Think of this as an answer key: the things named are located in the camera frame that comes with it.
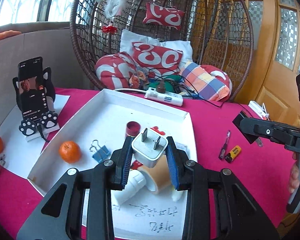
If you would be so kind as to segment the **right hand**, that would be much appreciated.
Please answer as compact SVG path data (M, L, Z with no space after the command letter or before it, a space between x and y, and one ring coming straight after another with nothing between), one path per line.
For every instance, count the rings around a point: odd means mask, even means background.
M297 158L299 154L294 152L292 155L292 158L295 160L295 163L293 164L291 170L290 170L290 176L288 181L288 191L290 194L292 194L300 185L300 170L297 165Z

